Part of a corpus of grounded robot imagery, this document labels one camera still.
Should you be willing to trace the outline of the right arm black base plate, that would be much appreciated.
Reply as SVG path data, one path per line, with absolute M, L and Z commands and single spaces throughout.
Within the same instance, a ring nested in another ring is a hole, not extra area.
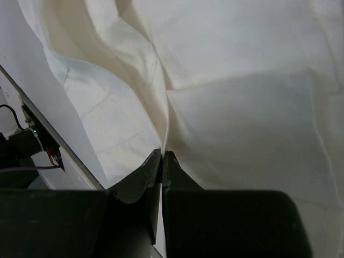
M 26 116 L 27 128 L 21 126 L 18 116 L 11 106 L 2 104 L 1 107 L 10 110 L 18 126 L 18 129 L 8 137 L 1 134 L 1 173 L 30 170 L 64 170 L 65 167 L 59 151 L 60 145 L 39 124 L 39 121 L 35 119 L 27 106 L 21 106 Z M 31 158 L 41 152 L 48 155 L 50 166 L 24 166 L 21 164 L 24 159 Z

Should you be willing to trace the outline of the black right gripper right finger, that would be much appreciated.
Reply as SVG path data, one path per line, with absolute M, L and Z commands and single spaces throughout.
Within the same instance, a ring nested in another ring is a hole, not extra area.
M 162 215 L 168 257 L 205 257 L 206 212 L 204 189 L 167 151 L 162 167 Z

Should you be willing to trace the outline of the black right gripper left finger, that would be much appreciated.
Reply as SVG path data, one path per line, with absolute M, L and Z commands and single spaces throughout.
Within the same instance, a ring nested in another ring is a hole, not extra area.
M 153 245 L 159 217 L 161 160 L 161 150 L 153 150 L 139 168 L 109 189 L 114 200 L 114 220 L 143 225 Z

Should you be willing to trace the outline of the white fabric skirt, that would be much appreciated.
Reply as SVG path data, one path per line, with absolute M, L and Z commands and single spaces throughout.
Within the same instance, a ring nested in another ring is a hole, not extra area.
M 20 1 L 109 187 L 154 149 L 207 189 L 279 190 L 343 252 L 339 1 Z

